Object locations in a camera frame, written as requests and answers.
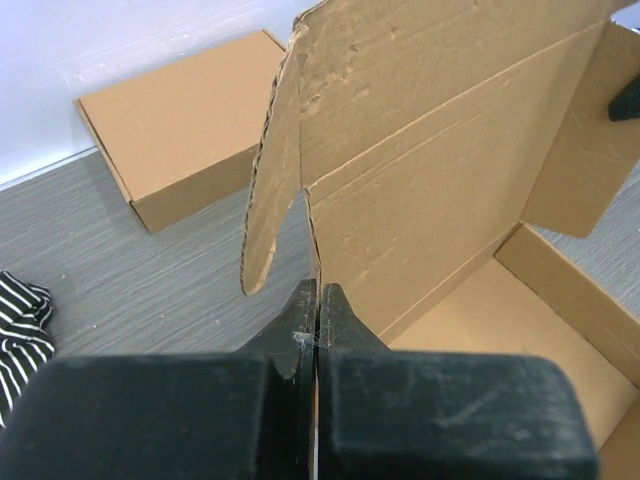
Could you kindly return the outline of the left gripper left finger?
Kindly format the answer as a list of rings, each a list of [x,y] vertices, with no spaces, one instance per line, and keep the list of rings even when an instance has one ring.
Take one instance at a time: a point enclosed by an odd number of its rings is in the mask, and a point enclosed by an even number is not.
[[[60,357],[1,436],[5,479],[309,479],[317,287],[233,352]]]

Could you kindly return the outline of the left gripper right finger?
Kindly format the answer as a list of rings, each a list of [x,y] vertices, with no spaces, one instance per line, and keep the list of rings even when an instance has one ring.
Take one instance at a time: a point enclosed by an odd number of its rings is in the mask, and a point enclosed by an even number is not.
[[[530,355],[389,349],[343,288],[318,302],[322,479],[594,479],[567,376]]]

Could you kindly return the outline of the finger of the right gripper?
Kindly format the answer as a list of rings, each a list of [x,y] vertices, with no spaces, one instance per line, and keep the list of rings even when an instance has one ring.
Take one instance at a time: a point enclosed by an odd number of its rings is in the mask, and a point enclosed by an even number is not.
[[[637,76],[610,102],[608,118],[612,122],[640,118],[640,76]]]

